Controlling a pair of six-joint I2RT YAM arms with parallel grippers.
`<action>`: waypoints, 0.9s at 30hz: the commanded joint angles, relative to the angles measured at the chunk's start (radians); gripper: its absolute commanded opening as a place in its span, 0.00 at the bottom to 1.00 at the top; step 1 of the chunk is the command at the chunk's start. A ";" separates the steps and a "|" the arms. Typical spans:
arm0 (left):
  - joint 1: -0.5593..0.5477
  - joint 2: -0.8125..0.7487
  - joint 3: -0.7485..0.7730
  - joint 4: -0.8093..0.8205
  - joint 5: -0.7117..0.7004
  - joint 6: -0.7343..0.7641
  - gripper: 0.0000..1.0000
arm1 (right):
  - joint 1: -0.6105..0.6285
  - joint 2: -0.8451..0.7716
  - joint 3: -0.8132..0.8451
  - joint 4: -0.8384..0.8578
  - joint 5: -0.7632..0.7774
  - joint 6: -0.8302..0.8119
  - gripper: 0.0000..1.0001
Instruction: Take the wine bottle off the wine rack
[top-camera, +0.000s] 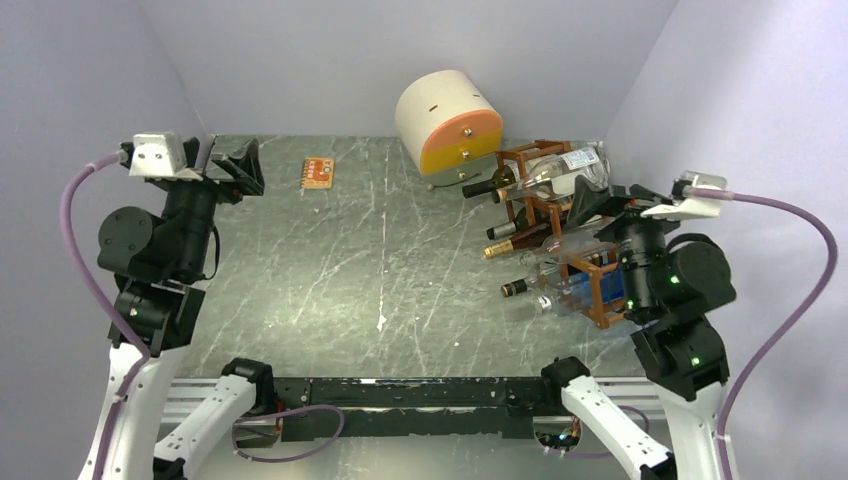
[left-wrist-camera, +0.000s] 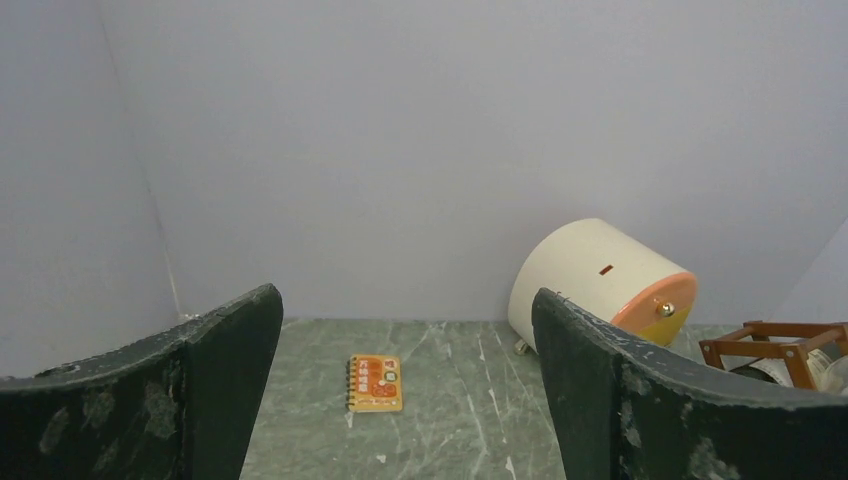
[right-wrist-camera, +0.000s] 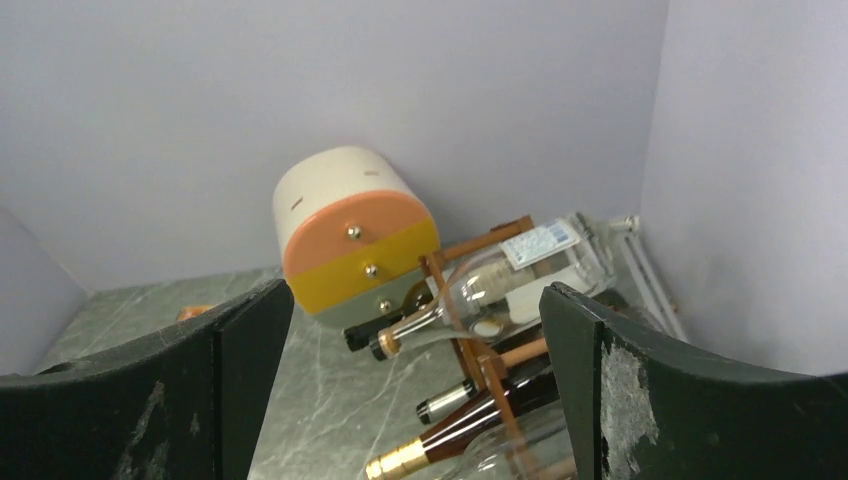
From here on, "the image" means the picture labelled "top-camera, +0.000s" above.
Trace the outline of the clear glass bottle black cap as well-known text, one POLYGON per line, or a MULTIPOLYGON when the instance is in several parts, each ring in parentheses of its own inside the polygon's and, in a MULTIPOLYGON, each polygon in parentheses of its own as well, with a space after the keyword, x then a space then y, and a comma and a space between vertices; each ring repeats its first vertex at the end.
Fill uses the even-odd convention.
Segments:
POLYGON ((608 186, 609 163, 597 146, 544 156, 525 176, 494 190, 491 198, 494 203, 526 197, 561 202, 574 195, 578 177, 585 177, 600 188, 608 186))

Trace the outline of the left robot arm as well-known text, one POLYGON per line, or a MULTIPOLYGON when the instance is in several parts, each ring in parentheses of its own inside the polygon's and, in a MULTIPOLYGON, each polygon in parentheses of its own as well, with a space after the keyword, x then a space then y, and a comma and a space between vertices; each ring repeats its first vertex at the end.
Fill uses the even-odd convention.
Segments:
POLYGON ((280 411, 271 367, 237 358, 171 434, 159 434, 205 298, 198 283, 210 279, 207 261, 221 255, 216 209, 263 194, 259 150, 258 140, 250 139, 232 153, 203 154, 196 138, 142 133, 88 164, 66 187, 60 225, 73 257, 79 249, 72 201, 92 173, 120 165, 166 195, 160 214, 122 207, 98 232, 97 264, 113 275, 117 295, 109 300, 95 281, 88 284, 111 321, 110 372, 82 478, 187 479, 239 419, 280 411))

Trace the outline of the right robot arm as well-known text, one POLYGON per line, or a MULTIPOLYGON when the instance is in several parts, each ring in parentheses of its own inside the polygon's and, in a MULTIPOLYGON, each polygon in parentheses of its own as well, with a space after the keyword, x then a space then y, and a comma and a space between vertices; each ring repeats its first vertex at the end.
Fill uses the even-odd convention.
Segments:
POLYGON ((597 238, 614 244, 624 287, 624 316, 637 325, 637 358, 655 388, 672 443, 654 440, 601 389, 577 358, 543 368, 539 398, 590 429, 632 479, 726 479, 718 413, 727 391, 725 345, 708 321, 736 291, 723 250, 703 234, 682 234, 684 220, 714 218, 724 177, 687 171, 669 195, 641 185, 599 187, 579 177, 569 222, 600 215, 597 238))

